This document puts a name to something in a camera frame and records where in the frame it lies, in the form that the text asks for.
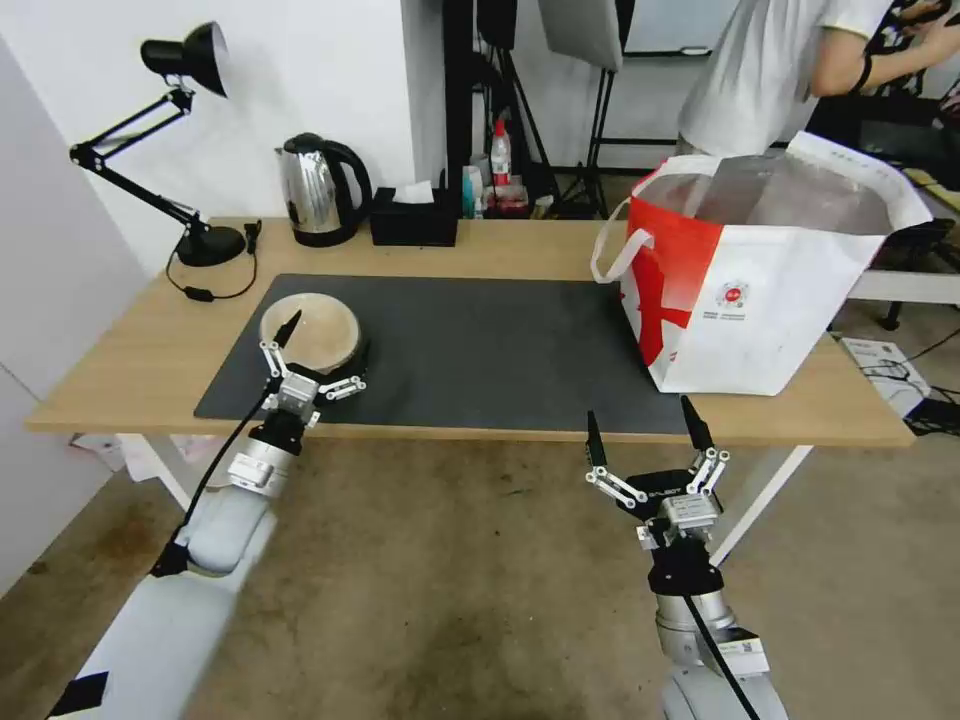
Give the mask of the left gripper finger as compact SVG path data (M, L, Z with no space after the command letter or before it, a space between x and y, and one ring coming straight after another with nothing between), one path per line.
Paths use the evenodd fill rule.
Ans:
M259 348L269 370L269 378L265 385L265 390L278 390L283 381L297 374L295 370L291 370L287 365L282 351L292 337L301 317L302 311L295 311L287 321L278 326L271 340L262 340L259 343Z
M359 392L367 384L371 341L364 340L353 356L342 366L321 376L315 402L338 402Z

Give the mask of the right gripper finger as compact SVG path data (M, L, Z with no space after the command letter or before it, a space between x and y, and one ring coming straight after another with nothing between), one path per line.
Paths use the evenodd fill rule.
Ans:
M688 468L690 479L686 485L686 493L712 495L730 462L731 453L716 445L707 423L696 411L690 398L687 395L681 395L680 402L690 441L697 451L693 463Z
M646 492L633 487L609 470L602 436L593 410L587 412L585 451L589 464L589 470L585 474L587 483L615 500L626 510L635 510L640 504L649 500Z

